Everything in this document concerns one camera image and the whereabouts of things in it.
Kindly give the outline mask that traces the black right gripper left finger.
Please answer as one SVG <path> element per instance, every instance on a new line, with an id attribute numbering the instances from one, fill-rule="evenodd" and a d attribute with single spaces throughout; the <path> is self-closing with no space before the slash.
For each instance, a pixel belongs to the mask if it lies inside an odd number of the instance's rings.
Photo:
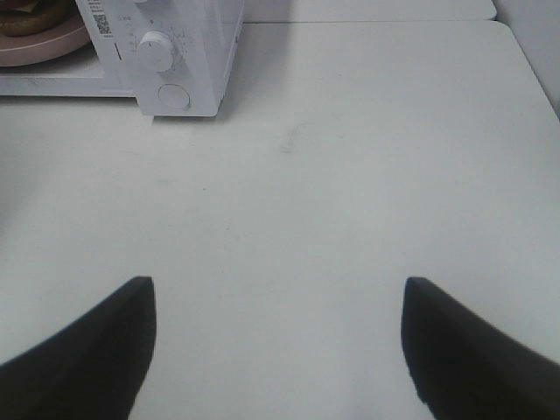
<path id="1" fill-rule="evenodd" d="M 137 276 L 1 365 L 3 419 L 126 419 L 156 343 L 152 279 Z"/>

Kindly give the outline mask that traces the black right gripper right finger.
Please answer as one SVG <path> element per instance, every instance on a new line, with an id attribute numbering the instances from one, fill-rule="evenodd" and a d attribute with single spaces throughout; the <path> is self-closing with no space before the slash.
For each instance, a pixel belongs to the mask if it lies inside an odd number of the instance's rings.
<path id="1" fill-rule="evenodd" d="M 436 419 L 557 419 L 559 366 L 426 278 L 403 293 L 402 350 Z"/>

